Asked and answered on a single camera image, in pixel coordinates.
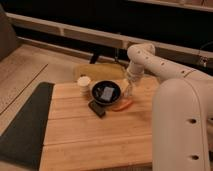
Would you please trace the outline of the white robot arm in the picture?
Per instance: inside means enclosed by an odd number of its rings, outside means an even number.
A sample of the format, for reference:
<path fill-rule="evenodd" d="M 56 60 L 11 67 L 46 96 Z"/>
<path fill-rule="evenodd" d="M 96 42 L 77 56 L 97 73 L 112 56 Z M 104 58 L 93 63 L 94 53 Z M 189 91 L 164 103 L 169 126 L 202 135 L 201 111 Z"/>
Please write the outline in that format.
<path fill-rule="evenodd" d="M 132 80 L 160 77 L 152 101 L 153 171 L 211 171 L 207 121 L 213 118 L 213 77 L 155 55 L 151 43 L 127 50 Z"/>

